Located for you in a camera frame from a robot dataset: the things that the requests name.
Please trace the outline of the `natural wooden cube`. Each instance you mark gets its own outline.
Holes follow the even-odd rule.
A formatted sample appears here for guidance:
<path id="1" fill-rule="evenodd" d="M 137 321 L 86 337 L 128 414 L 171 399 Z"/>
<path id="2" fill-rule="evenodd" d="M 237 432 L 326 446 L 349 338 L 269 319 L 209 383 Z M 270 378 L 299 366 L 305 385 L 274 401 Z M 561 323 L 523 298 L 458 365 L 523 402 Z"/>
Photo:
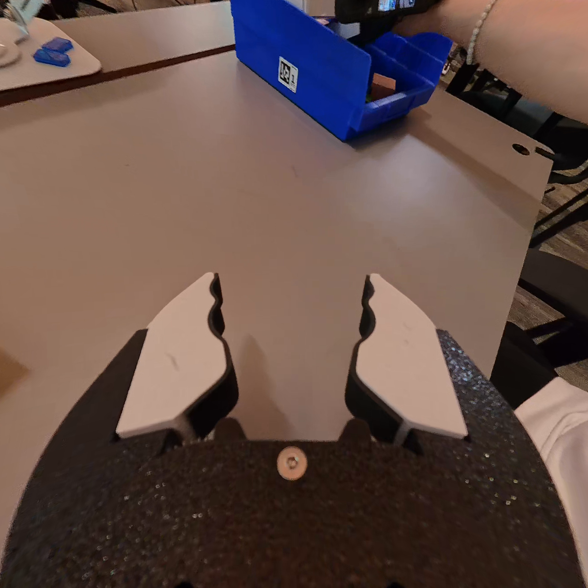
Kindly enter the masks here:
<path id="1" fill-rule="evenodd" d="M 378 73 L 374 73 L 371 79 L 369 93 L 373 102 L 388 98 L 396 92 L 396 80 Z"/>

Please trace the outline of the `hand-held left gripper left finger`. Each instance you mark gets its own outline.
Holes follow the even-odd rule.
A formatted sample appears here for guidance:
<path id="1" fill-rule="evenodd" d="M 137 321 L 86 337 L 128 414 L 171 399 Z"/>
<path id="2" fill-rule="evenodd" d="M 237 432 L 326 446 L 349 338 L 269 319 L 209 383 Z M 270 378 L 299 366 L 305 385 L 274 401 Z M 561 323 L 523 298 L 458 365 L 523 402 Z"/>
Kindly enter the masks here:
<path id="1" fill-rule="evenodd" d="M 208 272 L 151 321 L 115 430 L 120 438 L 172 430 L 184 444 L 196 442 L 236 406 L 222 303 L 219 275 Z"/>

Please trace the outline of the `black chair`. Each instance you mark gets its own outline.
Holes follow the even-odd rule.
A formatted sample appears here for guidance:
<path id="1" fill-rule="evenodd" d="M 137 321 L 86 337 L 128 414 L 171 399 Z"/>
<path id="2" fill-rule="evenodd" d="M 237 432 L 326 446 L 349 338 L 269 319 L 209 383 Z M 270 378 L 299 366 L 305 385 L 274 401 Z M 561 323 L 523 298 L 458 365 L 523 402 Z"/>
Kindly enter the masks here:
<path id="1" fill-rule="evenodd" d="M 556 368 L 587 360 L 587 269 L 529 249 L 518 286 L 561 317 L 529 329 L 506 323 L 490 381 L 513 410 L 555 380 Z"/>

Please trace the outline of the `person's right hand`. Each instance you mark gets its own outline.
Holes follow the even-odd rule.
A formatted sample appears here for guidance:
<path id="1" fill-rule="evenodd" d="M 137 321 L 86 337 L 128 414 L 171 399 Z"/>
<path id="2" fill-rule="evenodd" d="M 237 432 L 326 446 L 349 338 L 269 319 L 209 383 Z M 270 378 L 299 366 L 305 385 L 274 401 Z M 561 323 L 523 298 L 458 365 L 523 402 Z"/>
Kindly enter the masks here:
<path id="1" fill-rule="evenodd" d="M 472 34 L 488 6 L 494 1 L 439 1 L 427 12 L 402 18 L 392 29 L 400 36 L 434 32 L 467 48 Z"/>

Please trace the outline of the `blue plastic bin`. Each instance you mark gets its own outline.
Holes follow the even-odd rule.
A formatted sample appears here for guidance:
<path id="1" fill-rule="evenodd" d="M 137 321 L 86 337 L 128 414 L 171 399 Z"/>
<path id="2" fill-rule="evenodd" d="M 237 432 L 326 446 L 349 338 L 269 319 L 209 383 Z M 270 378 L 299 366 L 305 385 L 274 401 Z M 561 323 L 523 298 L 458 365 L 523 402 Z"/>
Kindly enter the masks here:
<path id="1" fill-rule="evenodd" d="M 432 32 L 360 48 L 289 1 L 232 1 L 231 11 L 239 61 L 342 141 L 425 105 L 452 48 Z M 375 72 L 396 92 L 366 104 Z"/>

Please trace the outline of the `person's white shirt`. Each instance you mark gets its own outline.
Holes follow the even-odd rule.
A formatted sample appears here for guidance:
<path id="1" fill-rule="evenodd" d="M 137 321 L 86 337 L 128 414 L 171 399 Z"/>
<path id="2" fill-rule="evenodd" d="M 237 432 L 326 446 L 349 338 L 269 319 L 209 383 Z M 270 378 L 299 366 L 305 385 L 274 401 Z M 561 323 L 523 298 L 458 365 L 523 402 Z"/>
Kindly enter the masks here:
<path id="1" fill-rule="evenodd" d="M 587 392 L 557 377 L 514 413 L 555 483 L 587 583 Z"/>

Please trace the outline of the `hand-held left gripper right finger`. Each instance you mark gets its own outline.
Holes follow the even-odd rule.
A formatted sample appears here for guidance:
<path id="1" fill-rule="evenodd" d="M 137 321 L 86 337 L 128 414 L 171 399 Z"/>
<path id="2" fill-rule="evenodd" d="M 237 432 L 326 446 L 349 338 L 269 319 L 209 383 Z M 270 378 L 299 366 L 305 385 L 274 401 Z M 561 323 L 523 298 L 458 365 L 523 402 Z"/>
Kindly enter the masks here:
<path id="1" fill-rule="evenodd" d="M 467 425 L 434 323 L 377 273 L 366 275 L 345 387 L 350 413 L 379 442 L 424 432 L 465 439 Z"/>

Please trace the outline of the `person's right forearm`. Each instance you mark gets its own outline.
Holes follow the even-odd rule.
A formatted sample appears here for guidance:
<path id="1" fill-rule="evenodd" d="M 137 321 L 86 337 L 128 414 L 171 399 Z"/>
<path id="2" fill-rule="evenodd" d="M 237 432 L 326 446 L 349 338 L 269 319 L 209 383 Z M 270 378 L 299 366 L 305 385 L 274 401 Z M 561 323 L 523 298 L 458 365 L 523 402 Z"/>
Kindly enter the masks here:
<path id="1" fill-rule="evenodd" d="M 587 123 L 587 1 L 467 1 L 474 57 L 526 98 Z"/>

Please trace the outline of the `white table mat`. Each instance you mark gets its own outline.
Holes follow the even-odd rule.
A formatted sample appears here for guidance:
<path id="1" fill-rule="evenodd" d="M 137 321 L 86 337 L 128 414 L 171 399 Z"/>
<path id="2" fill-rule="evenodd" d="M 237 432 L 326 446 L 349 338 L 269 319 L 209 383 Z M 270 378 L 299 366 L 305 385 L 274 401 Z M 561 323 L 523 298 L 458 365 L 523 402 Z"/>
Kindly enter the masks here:
<path id="1" fill-rule="evenodd" d="M 19 59 L 1 68 L 1 91 L 84 77 L 101 70 L 99 60 L 52 21 L 34 18 L 28 25 L 28 31 L 29 38 L 18 44 L 21 53 Z M 72 42 L 73 49 L 68 53 L 70 64 L 67 67 L 38 63 L 33 58 L 36 50 L 53 38 Z"/>

